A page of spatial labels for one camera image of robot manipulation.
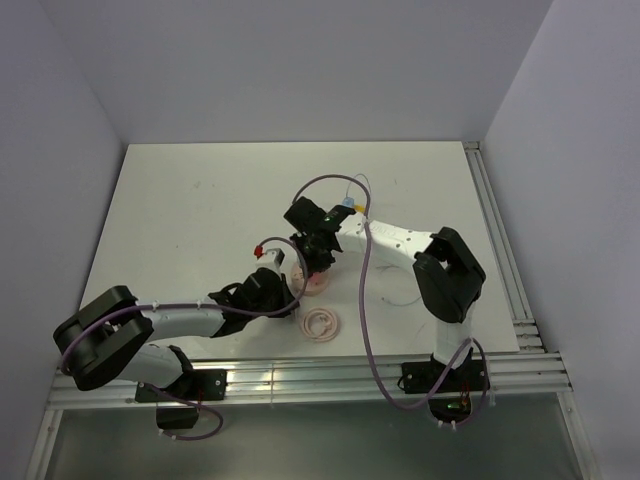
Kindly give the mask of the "pink round power strip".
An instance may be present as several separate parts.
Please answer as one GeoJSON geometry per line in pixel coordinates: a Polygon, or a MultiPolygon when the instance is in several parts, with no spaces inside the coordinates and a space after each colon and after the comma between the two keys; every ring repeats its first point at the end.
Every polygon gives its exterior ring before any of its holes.
{"type": "Polygon", "coordinates": [[[298,293],[302,287],[304,287],[304,296],[317,296],[327,289],[329,285],[329,273],[327,273],[327,279],[324,282],[313,282],[308,279],[304,279],[304,272],[297,263],[294,263],[290,270],[290,285],[294,293],[298,293]]]}

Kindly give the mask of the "light blue charger plug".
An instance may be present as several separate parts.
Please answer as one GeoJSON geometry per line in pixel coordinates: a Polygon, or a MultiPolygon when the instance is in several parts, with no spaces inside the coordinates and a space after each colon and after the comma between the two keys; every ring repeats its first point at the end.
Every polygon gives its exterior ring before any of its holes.
{"type": "Polygon", "coordinates": [[[352,197],[346,196],[341,204],[347,208],[354,208],[355,207],[355,200],[352,197]]]}

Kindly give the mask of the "pink plug adapter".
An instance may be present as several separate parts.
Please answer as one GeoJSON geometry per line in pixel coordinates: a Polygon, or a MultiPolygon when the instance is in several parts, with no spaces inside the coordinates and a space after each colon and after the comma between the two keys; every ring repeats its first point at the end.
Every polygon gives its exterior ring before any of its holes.
{"type": "Polygon", "coordinates": [[[324,282],[327,279],[326,272],[316,272],[310,276],[310,280],[313,282],[324,282]]]}

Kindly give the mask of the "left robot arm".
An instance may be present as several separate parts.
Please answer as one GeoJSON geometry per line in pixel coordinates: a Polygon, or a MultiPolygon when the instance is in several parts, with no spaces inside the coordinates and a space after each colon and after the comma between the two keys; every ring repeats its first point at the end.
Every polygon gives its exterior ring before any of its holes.
{"type": "Polygon", "coordinates": [[[174,340],[224,338],[260,317],[285,318],[300,305],[284,274],[261,267],[194,303],[142,305],[124,285],[108,289],[59,325],[61,371],[81,391],[127,380],[183,399],[198,375],[174,340]]]}

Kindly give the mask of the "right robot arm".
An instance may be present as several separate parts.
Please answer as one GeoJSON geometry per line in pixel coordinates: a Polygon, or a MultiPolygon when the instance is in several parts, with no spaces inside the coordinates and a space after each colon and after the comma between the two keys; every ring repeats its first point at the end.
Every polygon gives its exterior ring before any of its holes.
{"type": "Polygon", "coordinates": [[[456,230],[405,229],[344,205],[325,211],[306,197],[296,200],[284,219],[295,229],[291,239],[311,274],[327,271],[336,252],[361,253],[364,261],[375,258],[412,273],[424,306],[436,318],[435,383],[452,390],[466,379],[472,351],[468,315],[486,274],[456,230]]]}

